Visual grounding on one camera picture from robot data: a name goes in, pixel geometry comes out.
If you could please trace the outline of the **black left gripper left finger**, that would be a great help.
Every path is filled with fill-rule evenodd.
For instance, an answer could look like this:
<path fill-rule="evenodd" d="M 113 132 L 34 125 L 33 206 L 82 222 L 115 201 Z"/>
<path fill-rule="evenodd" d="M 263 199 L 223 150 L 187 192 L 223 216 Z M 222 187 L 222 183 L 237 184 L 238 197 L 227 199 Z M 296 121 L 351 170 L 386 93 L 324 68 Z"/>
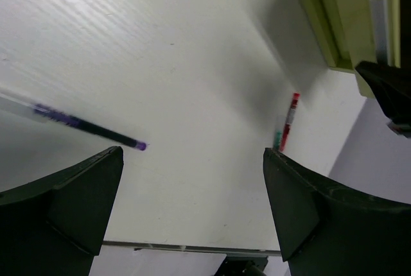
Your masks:
<path fill-rule="evenodd" d="M 1 193 L 1 275 L 88 275 L 123 172 L 110 147 Z"/>

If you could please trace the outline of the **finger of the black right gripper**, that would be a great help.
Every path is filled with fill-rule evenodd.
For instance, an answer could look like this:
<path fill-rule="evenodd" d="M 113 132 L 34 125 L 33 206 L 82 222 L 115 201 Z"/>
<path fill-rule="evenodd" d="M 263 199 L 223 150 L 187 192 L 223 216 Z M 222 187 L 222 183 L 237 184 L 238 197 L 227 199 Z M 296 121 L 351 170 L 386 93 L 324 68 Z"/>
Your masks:
<path fill-rule="evenodd" d="M 355 70 L 396 125 L 410 124 L 410 69 L 362 61 Z"/>

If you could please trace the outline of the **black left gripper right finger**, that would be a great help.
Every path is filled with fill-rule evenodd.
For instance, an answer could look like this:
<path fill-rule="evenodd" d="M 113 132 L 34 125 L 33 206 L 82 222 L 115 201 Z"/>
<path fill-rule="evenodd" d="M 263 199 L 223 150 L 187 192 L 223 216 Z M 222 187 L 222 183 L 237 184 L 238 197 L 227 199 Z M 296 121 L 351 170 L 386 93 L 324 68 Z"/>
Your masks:
<path fill-rule="evenodd" d="M 409 275 L 410 206 L 357 191 L 271 148 L 263 174 L 292 275 Z"/>

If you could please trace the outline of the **green metal drawer toolbox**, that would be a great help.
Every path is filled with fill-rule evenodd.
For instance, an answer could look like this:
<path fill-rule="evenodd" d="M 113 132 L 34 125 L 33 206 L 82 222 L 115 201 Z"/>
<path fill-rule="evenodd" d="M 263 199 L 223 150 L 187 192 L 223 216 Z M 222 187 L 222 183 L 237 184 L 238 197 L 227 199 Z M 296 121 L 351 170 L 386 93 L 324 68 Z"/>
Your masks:
<path fill-rule="evenodd" d="M 401 65 L 401 0 L 300 0 L 327 65 Z"/>

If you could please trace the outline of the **red pen refill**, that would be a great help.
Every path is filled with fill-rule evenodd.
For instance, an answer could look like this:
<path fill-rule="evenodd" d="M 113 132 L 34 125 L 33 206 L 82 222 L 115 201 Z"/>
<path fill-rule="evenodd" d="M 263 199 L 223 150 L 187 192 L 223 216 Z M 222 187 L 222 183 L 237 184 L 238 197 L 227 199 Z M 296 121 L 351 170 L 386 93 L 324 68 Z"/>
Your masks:
<path fill-rule="evenodd" d="M 279 151 L 283 152 L 286 146 L 286 142 L 287 142 L 287 138 L 288 135 L 290 133 L 290 129 L 293 123 L 293 119 L 295 116 L 295 111 L 297 109 L 298 106 L 298 102 L 299 102 L 299 98 L 300 98 L 301 94 L 298 92 L 294 92 L 293 93 L 293 97 L 286 115 L 286 119 L 285 119 L 285 123 L 284 123 L 284 128 L 282 131 L 282 137 L 281 137 L 281 141 L 280 141 L 280 145 L 279 145 Z"/>

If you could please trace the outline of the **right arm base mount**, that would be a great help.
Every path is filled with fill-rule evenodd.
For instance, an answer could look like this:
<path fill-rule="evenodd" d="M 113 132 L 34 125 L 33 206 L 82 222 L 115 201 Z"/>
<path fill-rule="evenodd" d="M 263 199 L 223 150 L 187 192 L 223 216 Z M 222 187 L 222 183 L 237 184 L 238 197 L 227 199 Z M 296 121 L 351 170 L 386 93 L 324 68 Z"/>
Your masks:
<path fill-rule="evenodd" d="M 214 276 L 265 276 L 268 257 L 228 256 Z"/>

